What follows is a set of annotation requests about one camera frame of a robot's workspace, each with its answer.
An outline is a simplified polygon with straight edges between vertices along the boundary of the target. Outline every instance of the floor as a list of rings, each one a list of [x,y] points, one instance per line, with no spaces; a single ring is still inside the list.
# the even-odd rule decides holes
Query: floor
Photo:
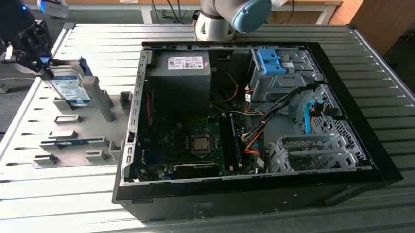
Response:
[[[48,29],[52,40],[54,41],[61,27],[65,23],[142,23],[141,14],[134,10],[106,10],[106,11],[82,11],[73,10],[66,19],[50,19],[48,16],[33,11],[37,19],[46,21]],[[158,12],[160,23],[173,23],[174,18],[172,13],[166,13],[168,17],[162,17]],[[182,23],[192,22],[192,12],[182,11]],[[157,22],[156,15],[153,14],[153,22]],[[407,86],[415,91],[415,42],[407,44],[404,40],[399,40],[384,57],[385,61],[391,64],[397,76],[401,78]],[[14,114],[18,110],[24,97],[33,82],[30,74],[21,74],[13,69],[0,64],[0,82],[8,87],[6,94],[0,94],[0,140],[4,132],[12,122]]]

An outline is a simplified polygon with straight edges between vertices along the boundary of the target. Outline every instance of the open computer case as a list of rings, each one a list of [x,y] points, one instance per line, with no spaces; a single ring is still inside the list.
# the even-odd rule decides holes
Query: open computer case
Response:
[[[401,179],[317,43],[142,43],[113,203],[142,222],[332,206]]]

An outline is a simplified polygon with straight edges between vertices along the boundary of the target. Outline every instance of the motherboard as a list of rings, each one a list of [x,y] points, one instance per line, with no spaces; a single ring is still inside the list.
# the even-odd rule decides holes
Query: motherboard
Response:
[[[145,181],[253,174],[254,155],[242,153],[238,114],[153,120],[137,175]]]

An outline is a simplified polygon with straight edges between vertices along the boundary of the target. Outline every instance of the table surface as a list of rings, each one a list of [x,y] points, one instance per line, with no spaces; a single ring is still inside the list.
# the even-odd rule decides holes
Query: table surface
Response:
[[[238,39],[320,42],[404,180],[330,208],[144,226],[110,203],[114,166],[32,168],[52,124],[42,112],[50,94],[37,79],[0,143],[1,232],[415,231],[415,98],[359,33],[345,26],[265,25]],[[101,88],[117,93],[133,89],[141,41],[192,40],[190,25],[77,24],[62,30],[53,52],[61,59],[82,55]]]
[[[168,4],[166,0],[153,0],[154,4]],[[37,0],[26,0],[26,3],[36,4]],[[150,0],[65,0],[66,4],[152,4]],[[170,0],[170,4],[177,4],[177,0]],[[341,5],[343,0],[294,0],[296,5]],[[180,0],[180,4],[200,4],[200,0]]]

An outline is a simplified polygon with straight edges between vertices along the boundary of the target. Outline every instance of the blue drive bay latch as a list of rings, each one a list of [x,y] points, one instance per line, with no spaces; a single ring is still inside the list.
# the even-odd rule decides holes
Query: blue drive bay latch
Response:
[[[285,74],[286,70],[278,63],[280,57],[276,55],[274,49],[257,49],[257,56],[264,67],[264,74]]]

